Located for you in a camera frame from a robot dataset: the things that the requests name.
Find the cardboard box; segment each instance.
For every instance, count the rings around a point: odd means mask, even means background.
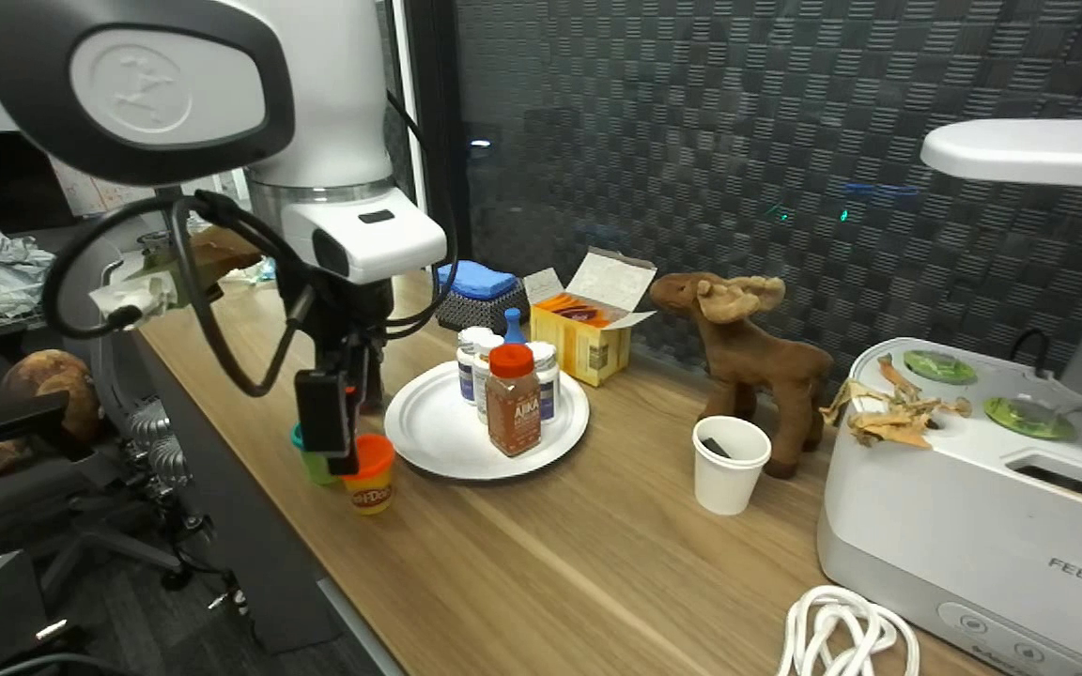
[[[588,249],[571,287],[553,265],[525,278],[528,338],[553,343],[559,368],[579,382],[601,387],[626,368],[631,325],[654,310],[634,310],[654,283],[648,259]]]

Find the white paper cup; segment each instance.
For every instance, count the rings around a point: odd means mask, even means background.
[[[694,502],[713,513],[740,513],[770,457],[770,436],[740,416],[701,416],[689,428]]]

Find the red bottle cap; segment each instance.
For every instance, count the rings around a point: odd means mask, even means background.
[[[502,378],[518,378],[532,372],[532,349],[528,345],[497,345],[488,354],[488,368]]]

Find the dark wall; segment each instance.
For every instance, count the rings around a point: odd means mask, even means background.
[[[1082,0],[457,0],[479,259],[571,273],[782,273],[765,325],[836,354],[919,334],[1064,363],[1082,334],[1082,192],[932,175],[972,116],[1082,116]],[[689,325],[642,354],[699,363]]]

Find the brown stuffed animal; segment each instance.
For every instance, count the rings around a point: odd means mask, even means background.
[[[786,343],[752,323],[756,310],[782,303],[782,278],[717,278],[704,269],[661,273],[648,287],[657,310],[689,314],[699,325],[704,372],[713,389],[708,412],[752,416],[756,389],[770,389],[777,406],[777,432],[770,442],[770,478],[791,478],[800,449],[818,442],[818,387],[835,368],[835,358],[808,345]]]
[[[105,416],[86,362],[65,349],[42,349],[13,362],[0,382],[2,397],[66,396],[57,432],[0,441],[0,478],[38,454],[81,457],[105,436]]]

